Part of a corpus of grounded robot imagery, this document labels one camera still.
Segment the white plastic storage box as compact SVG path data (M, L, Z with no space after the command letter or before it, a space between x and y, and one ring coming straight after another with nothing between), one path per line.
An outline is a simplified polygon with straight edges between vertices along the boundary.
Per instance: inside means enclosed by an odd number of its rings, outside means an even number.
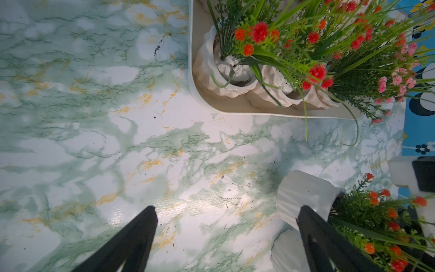
M213 26L211 15L206 12L200 1L189 1L189 44L188 44L188 84L193 98L204 107L226 114L249 114L279 116L291 118L309 119L343 119L352 120L362 118L355 107L349 104L339 104L337 107L318 108L312 104L307 104L307 112L304 112L302 102L292 104L289 107L255 107L249 101L252 97L250 92L241 94L235 98L225 96L212 96L207 89L203 89L195 79L193 68L194 62L210 35L209 30Z

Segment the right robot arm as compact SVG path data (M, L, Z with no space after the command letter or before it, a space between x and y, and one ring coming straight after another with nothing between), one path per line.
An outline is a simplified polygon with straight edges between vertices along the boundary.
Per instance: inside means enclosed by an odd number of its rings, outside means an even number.
M417 207L416 215L423 234L435 237L435 157L396 156L388 161L392 183L399 188L399 198L423 197L427 206Z

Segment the potted plant orange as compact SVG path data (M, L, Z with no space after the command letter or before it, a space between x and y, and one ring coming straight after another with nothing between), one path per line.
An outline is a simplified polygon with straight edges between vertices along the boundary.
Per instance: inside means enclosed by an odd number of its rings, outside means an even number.
M374 176L366 173L347 192L305 172L292 171L278 186L276 210L279 217L298 230L303 206L310 207L352 244L373 255L400 246L435 250L435 237L423 235L418 227L429 223L412 219L407 208L425 207L427 197L394 199L387 189L371 190Z

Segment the potted plant front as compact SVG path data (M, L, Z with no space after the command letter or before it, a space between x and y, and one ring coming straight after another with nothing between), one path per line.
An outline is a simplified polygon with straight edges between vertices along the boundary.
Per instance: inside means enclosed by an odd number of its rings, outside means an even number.
M383 272L308 206L297 220L299 230L287 230L271 251L278 272Z

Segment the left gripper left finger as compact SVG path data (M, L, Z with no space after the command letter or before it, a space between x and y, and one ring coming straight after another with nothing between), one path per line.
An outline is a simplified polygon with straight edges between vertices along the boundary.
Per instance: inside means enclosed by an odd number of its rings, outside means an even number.
M147 206L114 235L75 272L143 272L156 234L158 219L154 206Z

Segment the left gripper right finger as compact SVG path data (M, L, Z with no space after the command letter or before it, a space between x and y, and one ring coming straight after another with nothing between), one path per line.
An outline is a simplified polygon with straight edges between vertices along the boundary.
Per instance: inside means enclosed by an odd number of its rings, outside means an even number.
M381 272L311 207L302 206L297 224L312 272Z

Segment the potted plant pink centre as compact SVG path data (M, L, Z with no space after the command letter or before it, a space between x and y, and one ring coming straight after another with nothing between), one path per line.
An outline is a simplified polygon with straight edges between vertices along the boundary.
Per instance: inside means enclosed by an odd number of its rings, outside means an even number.
M434 63L432 49L408 42L401 34L377 54L357 51L336 59L330 67L333 76L319 89L313 87L309 97L317 108L348 103L379 124L389 115L389 104L402 102L413 92L419 94L418 102L434 105L435 69L416 70Z

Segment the potted plant red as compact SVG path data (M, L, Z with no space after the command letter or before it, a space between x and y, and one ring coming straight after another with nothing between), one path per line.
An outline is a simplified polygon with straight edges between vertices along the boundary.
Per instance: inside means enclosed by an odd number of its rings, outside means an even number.
M234 32L233 51L277 106L285 106L284 101L277 87L266 83L262 68L275 68L299 94L305 119L310 90L325 94L353 115L348 105L330 92L337 75L326 67L333 54L350 47L349 39L355 35L346 20L355 17L359 7L355 1L342 5L336 1L290 1L272 20L264 21L259 19L260 12L270 14L271 9L265 8L263 1L250 1L244 6L246 18Z
M257 77L244 61L270 38L269 24L281 1L202 1L213 24L193 63L197 85L210 96L236 98L254 89Z

